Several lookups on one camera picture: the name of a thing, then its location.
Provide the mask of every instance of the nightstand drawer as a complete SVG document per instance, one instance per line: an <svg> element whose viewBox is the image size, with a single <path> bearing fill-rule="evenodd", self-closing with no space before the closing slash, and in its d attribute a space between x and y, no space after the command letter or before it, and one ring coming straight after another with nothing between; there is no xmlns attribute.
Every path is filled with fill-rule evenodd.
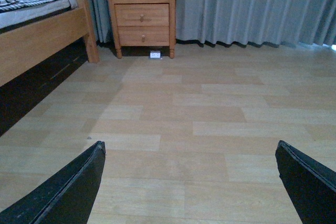
<svg viewBox="0 0 336 224"><path fill-rule="evenodd" d="M168 26L169 4L115 5L118 26Z"/></svg>
<svg viewBox="0 0 336 224"><path fill-rule="evenodd" d="M122 46L169 46L169 26L119 27Z"/></svg>

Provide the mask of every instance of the power outlet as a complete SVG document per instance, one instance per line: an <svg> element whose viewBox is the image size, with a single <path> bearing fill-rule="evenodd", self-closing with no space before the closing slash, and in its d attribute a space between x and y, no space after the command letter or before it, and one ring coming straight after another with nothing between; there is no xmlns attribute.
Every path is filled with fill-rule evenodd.
<svg viewBox="0 0 336 224"><path fill-rule="evenodd" d="M151 59L160 59L161 52L160 51L151 51L150 56Z"/></svg>

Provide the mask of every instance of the laminate floor plank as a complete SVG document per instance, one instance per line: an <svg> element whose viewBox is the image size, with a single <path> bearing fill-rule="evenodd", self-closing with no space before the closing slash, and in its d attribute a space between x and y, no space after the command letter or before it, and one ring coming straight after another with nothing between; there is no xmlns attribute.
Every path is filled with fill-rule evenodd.
<svg viewBox="0 0 336 224"><path fill-rule="evenodd" d="M0 137L0 210L96 141L107 156L89 224L299 224L277 170L279 140L336 170L328 47L99 54Z"/></svg>

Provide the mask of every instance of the curtain fold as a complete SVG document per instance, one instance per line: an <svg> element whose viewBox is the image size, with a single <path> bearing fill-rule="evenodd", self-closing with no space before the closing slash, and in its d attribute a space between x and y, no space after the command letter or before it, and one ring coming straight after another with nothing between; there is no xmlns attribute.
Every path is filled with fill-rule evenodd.
<svg viewBox="0 0 336 224"><path fill-rule="evenodd" d="M112 39L107 0L91 0L97 39ZM176 37L231 44L336 44L336 0L176 0Z"/></svg>

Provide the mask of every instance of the wooden bed frame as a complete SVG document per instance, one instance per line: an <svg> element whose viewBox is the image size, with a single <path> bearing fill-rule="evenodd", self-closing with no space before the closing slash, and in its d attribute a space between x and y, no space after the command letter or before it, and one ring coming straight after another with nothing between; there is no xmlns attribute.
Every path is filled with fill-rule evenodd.
<svg viewBox="0 0 336 224"><path fill-rule="evenodd" d="M0 86L83 37L89 62L99 61L87 0L79 8L0 34Z"/></svg>

